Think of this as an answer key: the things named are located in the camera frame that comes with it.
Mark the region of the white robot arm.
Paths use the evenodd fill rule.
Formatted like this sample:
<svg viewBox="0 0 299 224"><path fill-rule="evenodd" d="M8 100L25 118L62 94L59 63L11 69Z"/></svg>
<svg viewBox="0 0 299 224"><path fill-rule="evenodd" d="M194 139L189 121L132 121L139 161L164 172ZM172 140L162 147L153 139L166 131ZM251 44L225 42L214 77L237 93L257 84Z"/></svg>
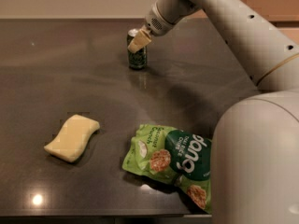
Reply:
<svg viewBox="0 0 299 224"><path fill-rule="evenodd" d="M247 75L252 93L213 134L213 224L299 224L299 47L240 0L157 0L137 52L203 10Z"/></svg>

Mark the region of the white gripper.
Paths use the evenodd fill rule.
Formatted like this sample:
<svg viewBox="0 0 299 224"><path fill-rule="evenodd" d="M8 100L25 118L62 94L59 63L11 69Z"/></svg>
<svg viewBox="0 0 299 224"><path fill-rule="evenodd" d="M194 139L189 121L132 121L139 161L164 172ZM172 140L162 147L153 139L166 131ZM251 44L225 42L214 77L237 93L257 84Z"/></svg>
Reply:
<svg viewBox="0 0 299 224"><path fill-rule="evenodd" d="M190 0L157 0L145 16L146 29L133 29L128 50L137 53L151 41L151 35L162 36L172 30L186 16L192 15L200 7Z"/></svg>

